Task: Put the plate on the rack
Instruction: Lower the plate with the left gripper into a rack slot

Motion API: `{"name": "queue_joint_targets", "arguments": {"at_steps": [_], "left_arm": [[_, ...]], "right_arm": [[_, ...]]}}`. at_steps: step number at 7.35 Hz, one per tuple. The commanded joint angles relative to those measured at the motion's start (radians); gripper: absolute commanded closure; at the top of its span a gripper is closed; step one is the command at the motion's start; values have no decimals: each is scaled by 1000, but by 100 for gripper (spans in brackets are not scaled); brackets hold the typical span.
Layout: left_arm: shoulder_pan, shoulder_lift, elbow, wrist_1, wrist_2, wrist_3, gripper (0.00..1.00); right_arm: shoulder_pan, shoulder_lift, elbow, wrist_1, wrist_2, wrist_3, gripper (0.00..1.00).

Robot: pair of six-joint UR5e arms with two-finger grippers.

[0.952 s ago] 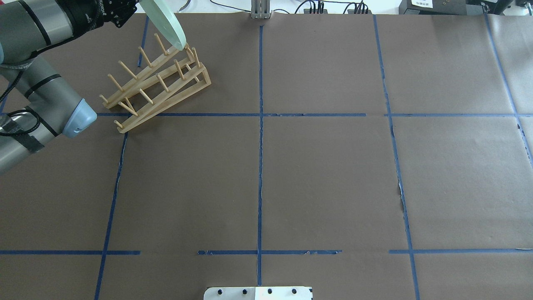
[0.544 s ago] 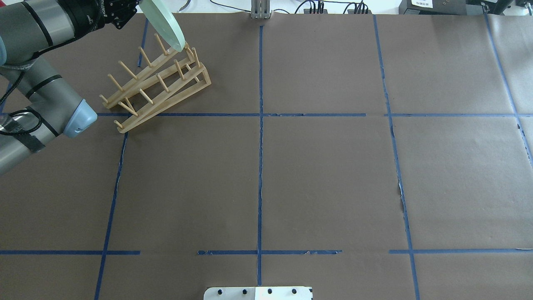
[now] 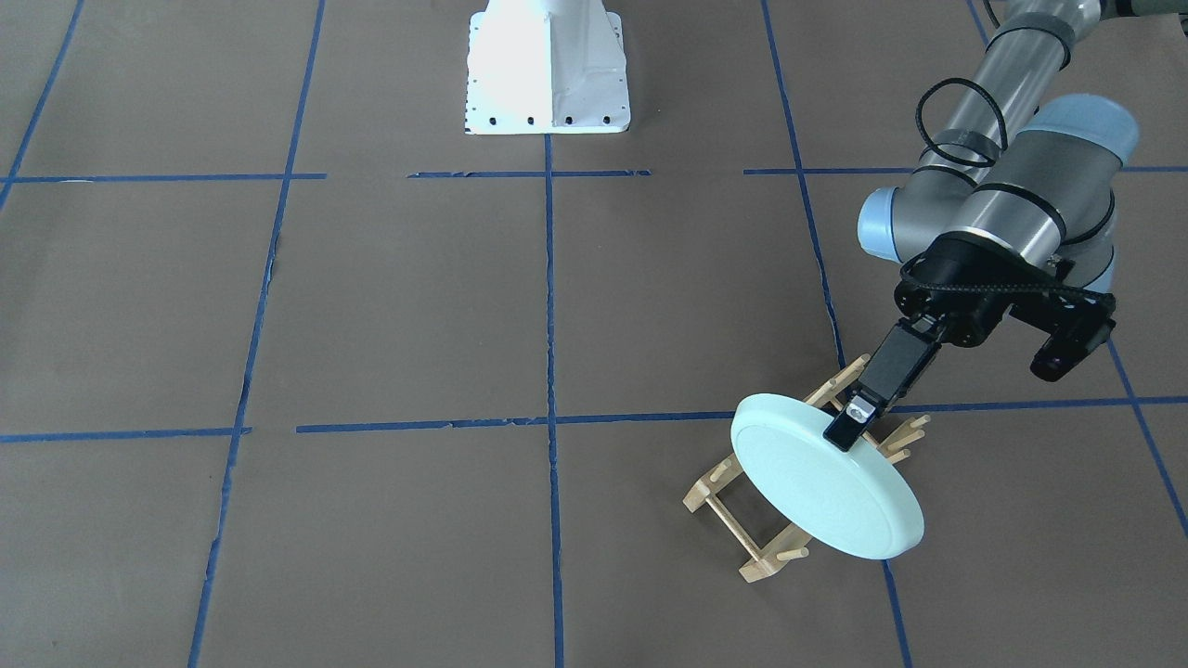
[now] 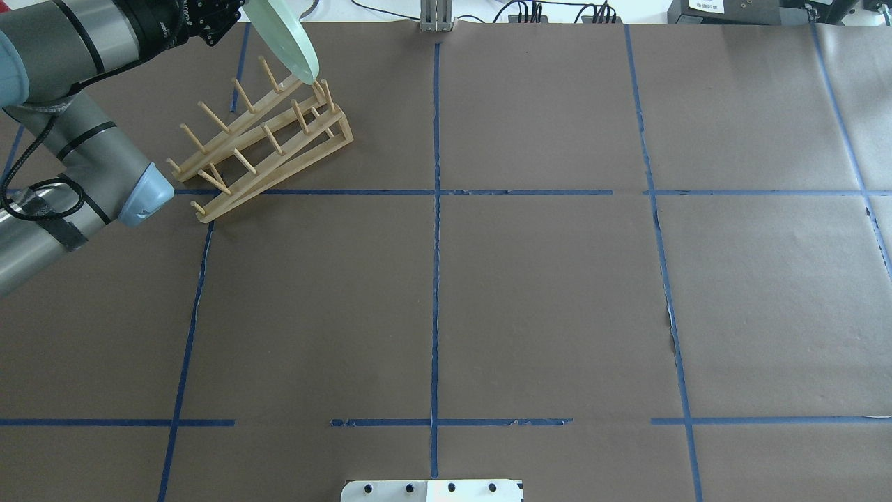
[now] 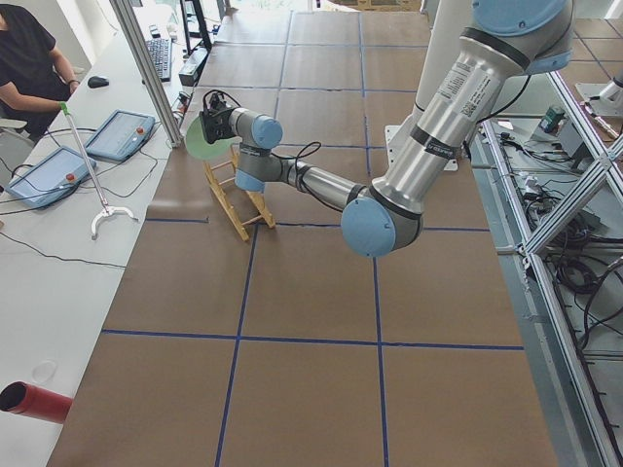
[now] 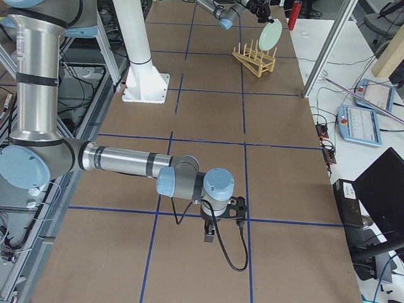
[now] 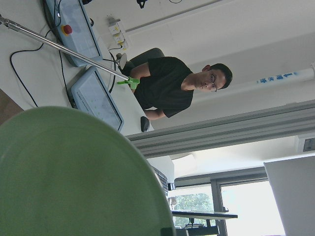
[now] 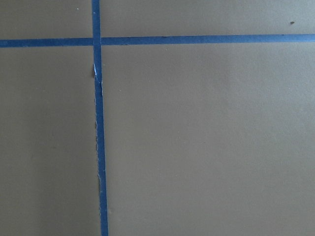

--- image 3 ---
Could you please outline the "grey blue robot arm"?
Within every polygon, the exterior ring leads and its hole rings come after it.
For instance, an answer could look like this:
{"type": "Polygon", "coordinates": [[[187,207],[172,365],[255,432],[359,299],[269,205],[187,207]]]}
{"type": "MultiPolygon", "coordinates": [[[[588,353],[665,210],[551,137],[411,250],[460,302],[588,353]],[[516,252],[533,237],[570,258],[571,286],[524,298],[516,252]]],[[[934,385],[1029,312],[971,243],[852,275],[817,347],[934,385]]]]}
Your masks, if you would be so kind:
{"type": "Polygon", "coordinates": [[[822,429],[857,445],[914,386],[944,345],[982,345],[1001,319],[1044,330],[1031,372],[1055,383],[1116,329],[1112,179],[1140,126],[1116,101],[1064,95],[1043,103],[1078,43],[1108,19],[1184,15],[1183,1],[1010,1],[962,100],[924,141],[906,185],[870,195],[861,247],[901,265],[902,317],[822,429]]]}

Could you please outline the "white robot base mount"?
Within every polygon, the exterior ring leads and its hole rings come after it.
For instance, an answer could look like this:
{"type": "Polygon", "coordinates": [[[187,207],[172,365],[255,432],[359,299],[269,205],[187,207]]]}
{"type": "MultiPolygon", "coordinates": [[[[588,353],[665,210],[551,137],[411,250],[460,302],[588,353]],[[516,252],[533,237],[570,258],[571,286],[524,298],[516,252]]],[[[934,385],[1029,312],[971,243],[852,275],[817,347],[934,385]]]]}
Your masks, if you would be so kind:
{"type": "Polygon", "coordinates": [[[467,136],[628,130],[621,17],[602,1],[489,1],[470,14],[467,136]]]}

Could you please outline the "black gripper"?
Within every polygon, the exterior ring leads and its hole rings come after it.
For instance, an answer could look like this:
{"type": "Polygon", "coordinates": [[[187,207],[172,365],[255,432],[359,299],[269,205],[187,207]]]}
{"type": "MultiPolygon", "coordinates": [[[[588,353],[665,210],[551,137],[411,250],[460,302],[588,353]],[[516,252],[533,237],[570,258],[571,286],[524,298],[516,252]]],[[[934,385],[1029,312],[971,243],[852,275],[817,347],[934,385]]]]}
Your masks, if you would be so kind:
{"type": "Polygon", "coordinates": [[[899,272],[895,301],[902,317],[823,431],[824,440],[841,452],[857,445],[862,431],[909,392],[933,364],[939,346],[977,347],[1006,315],[1042,330],[1037,326],[1043,326],[1047,310],[1068,303],[1059,292],[1068,275],[1064,259],[1034,266],[972,234],[942,234],[899,272]]]}

